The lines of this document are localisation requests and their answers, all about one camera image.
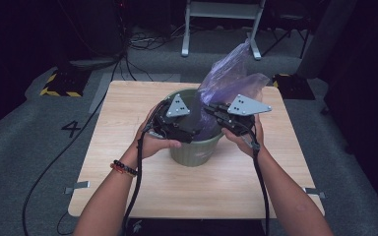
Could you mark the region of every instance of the metal stand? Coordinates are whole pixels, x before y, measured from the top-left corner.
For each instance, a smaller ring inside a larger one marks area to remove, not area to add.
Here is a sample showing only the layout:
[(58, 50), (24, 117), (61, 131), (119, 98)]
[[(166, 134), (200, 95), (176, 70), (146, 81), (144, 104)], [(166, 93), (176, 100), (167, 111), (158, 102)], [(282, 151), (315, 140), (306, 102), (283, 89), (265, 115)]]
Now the metal stand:
[(260, 60), (262, 56), (254, 37), (256, 36), (265, 3), (266, 0), (261, 0), (259, 4), (210, 3), (187, 0), (182, 56), (189, 55), (190, 17), (212, 17), (254, 20), (253, 30), (247, 33), (247, 37), (250, 39), (254, 58)]

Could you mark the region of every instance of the chair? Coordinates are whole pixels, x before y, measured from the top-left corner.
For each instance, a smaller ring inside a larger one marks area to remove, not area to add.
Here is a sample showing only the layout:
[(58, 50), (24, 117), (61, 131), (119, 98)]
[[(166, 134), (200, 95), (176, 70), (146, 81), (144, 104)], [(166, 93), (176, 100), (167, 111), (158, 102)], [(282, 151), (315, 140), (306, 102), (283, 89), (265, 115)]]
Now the chair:
[[(275, 29), (282, 29), (285, 30), (285, 33), (280, 38), (277, 38), (275, 35), (275, 38), (277, 39), (276, 42), (265, 50), (262, 56), (265, 56), (286, 36), (290, 36), (293, 30), (297, 30), (303, 39), (303, 45), (299, 56), (299, 58), (302, 59), (309, 33), (311, 30), (315, 29), (316, 23), (313, 19), (314, 12), (316, 11), (317, 6), (324, 2), (324, 0), (322, 0), (316, 4), (310, 4), (315, 1), (269, 0), (267, 2), (266, 8), (263, 12), (260, 29), (271, 29), (274, 34)], [(301, 33), (303, 30), (306, 30), (305, 36)]]

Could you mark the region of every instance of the bracelet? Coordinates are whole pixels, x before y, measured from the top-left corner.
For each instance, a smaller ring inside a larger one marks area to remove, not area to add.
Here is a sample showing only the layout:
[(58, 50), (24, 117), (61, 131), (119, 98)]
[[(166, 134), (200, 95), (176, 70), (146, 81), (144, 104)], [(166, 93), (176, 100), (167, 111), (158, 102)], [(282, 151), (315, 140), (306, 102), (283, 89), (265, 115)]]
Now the bracelet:
[(123, 174), (125, 172), (128, 175), (130, 175), (131, 177), (136, 177), (136, 175), (138, 174), (137, 170), (135, 170), (135, 169), (133, 169), (129, 166), (126, 166), (125, 164), (123, 164), (119, 160), (114, 160), (113, 163), (110, 164), (110, 167), (112, 169), (118, 171), (121, 174)]

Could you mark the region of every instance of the black cable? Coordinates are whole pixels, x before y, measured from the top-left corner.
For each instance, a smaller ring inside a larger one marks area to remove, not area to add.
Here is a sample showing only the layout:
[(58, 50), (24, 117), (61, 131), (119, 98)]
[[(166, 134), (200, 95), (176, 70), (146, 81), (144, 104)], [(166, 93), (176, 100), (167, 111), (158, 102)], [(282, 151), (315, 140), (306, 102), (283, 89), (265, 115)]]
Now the black cable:
[(136, 68), (137, 70), (140, 70), (140, 71), (146, 73), (146, 75), (150, 78), (150, 80), (151, 80), (152, 82), (154, 82), (153, 78), (149, 75), (149, 73), (148, 73), (147, 71), (145, 71), (145, 70), (143, 70), (143, 69), (137, 67), (137, 66), (134, 65), (133, 63), (131, 63), (131, 62), (128, 60), (128, 57), (126, 57), (125, 60), (127, 60), (127, 68), (128, 68), (128, 72), (130, 73), (130, 75), (131, 75), (131, 71), (130, 71), (130, 68), (129, 68), (128, 64), (131, 64), (131, 66), (133, 66), (133, 67)]
[(122, 68), (121, 68), (121, 66), (122, 66), (122, 64), (120, 63), (119, 71), (120, 71), (122, 80), (125, 81), (124, 75), (122, 74)]
[(73, 234), (73, 231), (72, 231), (72, 232), (69, 232), (69, 233), (62, 233), (62, 232), (60, 232), (60, 229), (59, 229), (59, 227), (60, 227), (60, 223), (61, 223), (61, 220), (63, 220), (64, 216), (66, 216), (66, 214), (67, 214), (68, 212), (69, 212), (69, 211), (66, 210), (66, 212), (60, 217), (60, 219), (59, 219), (59, 221), (58, 221), (58, 223), (57, 223), (57, 233), (58, 233), (59, 235), (71, 235), (71, 234)]
[[(182, 30), (185, 25), (180, 26), (174, 32), (171, 33), (170, 37), (166, 38), (161, 35), (148, 37), (146, 36), (145, 32), (135, 32), (134, 35), (130, 38), (130, 47), (135, 50), (155, 50), (159, 47), (164, 46), (166, 43), (173, 41), (174, 39), (183, 36), (183, 34), (174, 36), (175, 33)], [(136, 43), (146, 42), (145, 46), (135, 45)]]
[(125, 211), (124, 217), (122, 219), (122, 232), (127, 232), (127, 224), (128, 224), (128, 218), (130, 216), (131, 210), (133, 209), (134, 203), (137, 200), (138, 193), (140, 191), (141, 186), (141, 179), (143, 176), (143, 144), (144, 144), (144, 135), (150, 130), (152, 127), (153, 118), (158, 113), (158, 111), (166, 104), (166, 100), (162, 100), (155, 108), (155, 110), (152, 112), (151, 116), (147, 120), (146, 126), (143, 128), (143, 131), (141, 133), (140, 139), (138, 140), (137, 145), (137, 181), (136, 186), (134, 189), (133, 196), (131, 197), (130, 204), (127, 207), (127, 210)]
[(128, 55), (125, 55), (125, 64), (127, 65), (128, 73), (130, 73), (131, 78), (133, 78), (134, 81), (137, 81), (137, 79), (133, 76), (130, 70), (130, 65), (128, 64)]
[[(116, 67), (118, 66), (118, 63), (117, 62), (115, 64), (115, 67), (113, 68), (113, 71), (112, 71), (112, 76), (111, 76), (111, 81), (113, 80), (113, 76), (115, 74), (115, 70), (116, 70)], [(97, 105), (97, 107), (94, 109), (94, 112), (91, 114), (91, 116), (88, 118), (88, 120), (86, 121), (85, 125), (82, 127), (82, 129), (79, 131), (78, 135), (75, 136), (73, 138), (73, 140), (68, 144), (66, 145), (58, 154), (57, 156), (45, 167), (45, 169), (41, 172), (41, 174), (38, 176), (38, 178), (35, 180), (35, 182), (33, 183), (32, 187), (30, 188), (30, 191), (29, 193), (27, 194), (27, 197), (24, 201), (24, 205), (23, 205), (23, 213), (22, 213), (22, 222), (23, 222), (23, 230), (24, 230), (24, 235), (28, 236), (30, 235), (29, 234), (29, 231), (27, 229), (27, 206), (28, 206), (28, 203), (30, 201), (30, 197), (32, 195), (32, 192), (33, 190), (35, 189), (35, 187), (38, 185), (39, 181), (41, 181), (42, 177), (45, 175), (45, 173), (48, 171), (48, 169), (60, 158), (60, 156), (75, 142), (75, 140), (77, 138), (79, 138), (79, 136), (83, 133), (83, 131), (85, 130), (85, 128), (88, 126), (88, 124), (91, 122), (92, 118), (95, 116), (97, 110), (99, 109), (99, 107), (102, 105), (102, 102), (105, 100), (105, 97), (106, 97), (106, 93), (103, 95), (103, 98), (100, 100), (99, 104)]]
[[(256, 134), (257, 131), (254, 132), (253, 134), (252, 131), (249, 132), (251, 138), (253, 139), (254, 144), (259, 144), (257, 142)], [(269, 211), (269, 199), (267, 196), (267, 190), (266, 190), (266, 185), (265, 181), (263, 179), (262, 171), (260, 170), (260, 165), (259, 165), (259, 160), (258, 160), (258, 155), (259, 155), (259, 149), (254, 149), (253, 148), (253, 162), (254, 162), (254, 168), (256, 169), (257, 177), (259, 178), (260, 186), (262, 188), (262, 193), (263, 193), (263, 200), (265, 203), (265, 211), (266, 211), (266, 235), (270, 235), (270, 211)]]

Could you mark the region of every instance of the wooden board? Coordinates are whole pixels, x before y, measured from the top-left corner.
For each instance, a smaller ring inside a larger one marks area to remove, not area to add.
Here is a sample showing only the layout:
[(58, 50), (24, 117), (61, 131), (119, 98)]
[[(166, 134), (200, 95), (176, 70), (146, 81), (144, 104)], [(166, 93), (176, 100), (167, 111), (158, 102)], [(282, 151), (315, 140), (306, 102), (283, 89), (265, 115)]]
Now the wooden board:
[[(78, 182), (90, 181), (91, 186), (75, 190), (69, 205), (71, 215), (81, 214), (110, 171), (109, 163), (118, 159), (129, 146), (149, 110), (176, 90), (198, 86), (183, 83), (111, 83), (78, 179)], [(266, 147), (299, 186), (314, 188), (279, 91), (263, 88), (263, 102), (273, 107), (273, 111), (261, 114)], [(324, 213), (319, 198), (311, 198)], [(145, 159), (142, 186), (131, 216), (264, 218), (265, 208), (252, 158), (223, 137), (211, 159), (198, 167), (176, 163), (166, 149)], [(276, 217), (272, 206), (271, 217)]]

